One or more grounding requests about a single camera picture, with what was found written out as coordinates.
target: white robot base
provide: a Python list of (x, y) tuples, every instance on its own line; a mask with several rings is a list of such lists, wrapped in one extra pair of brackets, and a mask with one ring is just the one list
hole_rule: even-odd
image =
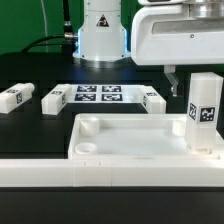
[(120, 0), (84, 0), (84, 23), (78, 39), (78, 50), (73, 53), (76, 64), (111, 68), (131, 62)]

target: black cable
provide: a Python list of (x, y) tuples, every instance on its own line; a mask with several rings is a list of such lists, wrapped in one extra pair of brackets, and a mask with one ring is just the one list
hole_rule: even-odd
[(26, 52), (28, 52), (33, 47), (62, 46), (62, 45), (63, 44), (35, 44), (33, 46), (30, 46), (30, 48)]
[(40, 38), (40, 39), (34, 41), (33, 43), (29, 44), (21, 52), (22, 53), (27, 53), (30, 48), (32, 48), (33, 46), (36, 46), (38, 43), (41, 43), (41, 42), (47, 41), (47, 40), (59, 39), (59, 38), (64, 38), (64, 35), (59, 34), (59, 35), (53, 35), (53, 36), (48, 36), (48, 37)]
[(69, 2), (68, 0), (63, 0), (63, 14), (64, 14), (64, 32), (65, 33), (73, 33), (73, 28), (70, 19), (69, 12)]
[(133, 21), (133, 3), (132, 0), (130, 3), (130, 17), (129, 17), (129, 26), (128, 26), (128, 49), (131, 51), (131, 32), (132, 32), (132, 21)]

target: white platform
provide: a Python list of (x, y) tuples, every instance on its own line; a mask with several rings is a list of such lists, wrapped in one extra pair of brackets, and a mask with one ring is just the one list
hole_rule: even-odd
[(189, 154), (181, 128), (180, 136), (173, 134), (173, 122), (185, 120), (175, 114), (78, 115), (68, 159), (0, 160), (0, 187), (224, 187), (224, 140), (216, 133), (212, 154)]
[(71, 85), (68, 103), (141, 103), (140, 85)]
[[(95, 136), (80, 131), (88, 116), (99, 118)], [(173, 121), (183, 119), (186, 115), (77, 116), (69, 146), (69, 159), (79, 163), (74, 185), (224, 186), (223, 139), (217, 133), (212, 154), (189, 154), (184, 136), (172, 133)], [(86, 148), (77, 153), (83, 143)]]

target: white plastic part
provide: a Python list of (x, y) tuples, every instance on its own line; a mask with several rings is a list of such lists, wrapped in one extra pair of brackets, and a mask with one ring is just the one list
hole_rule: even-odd
[(0, 94), (0, 113), (8, 114), (32, 97), (32, 83), (18, 83)]
[(84, 142), (75, 147), (75, 152), (82, 155), (89, 155), (97, 153), (97, 146), (93, 143)]
[(99, 118), (93, 116), (86, 116), (82, 118), (80, 123), (80, 131), (85, 136), (95, 136), (99, 134)]
[(184, 137), (185, 130), (186, 130), (186, 118), (173, 121), (172, 133), (174, 135)]
[(170, 5), (185, 2), (185, 0), (170, 0), (170, 1), (149, 1), (149, 0), (138, 0), (141, 5)]
[[(80, 134), (86, 116), (99, 118), (98, 135)], [(216, 133), (212, 154), (190, 154), (183, 133), (173, 134), (174, 122), (185, 123), (186, 118), (172, 114), (78, 115), (68, 152), (75, 164), (74, 186), (224, 186), (220, 160), (224, 140)], [(77, 147), (86, 143), (97, 151), (77, 153)]]
[(75, 58), (109, 61), (130, 57), (127, 35), (121, 25), (120, 0), (84, 0), (84, 24), (79, 29)]
[(221, 24), (190, 18), (186, 4), (146, 6), (133, 20), (132, 59), (138, 65), (222, 64)]
[(41, 100), (42, 113), (57, 115), (67, 104), (68, 98), (71, 96), (71, 92), (71, 85), (57, 85), (47, 96)]
[(185, 139), (192, 153), (214, 148), (222, 84), (223, 78), (214, 73), (191, 75)]
[(114, 84), (72, 85), (72, 96), (68, 103), (140, 103), (139, 87)]
[(1, 159), (0, 187), (73, 186), (73, 167), (64, 159)]
[(165, 114), (166, 101), (151, 86), (139, 87), (140, 102), (149, 114)]

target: green background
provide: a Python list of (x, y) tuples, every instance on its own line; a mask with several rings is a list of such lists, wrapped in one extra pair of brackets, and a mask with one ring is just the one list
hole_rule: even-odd
[[(83, 23), (84, 0), (70, 0), (70, 15), (74, 32)], [(48, 35), (63, 34), (62, 0), (44, 0)], [(135, 13), (141, 8), (137, 0), (122, 0), (121, 21), (130, 29)], [(21, 51), (31, 42), (45, 37), (41, 0), (0, 1), (0, 54)], [(49, 47), (49, 51), (60, 51)], [(46, 51), (46, 47), (32, 51)]]

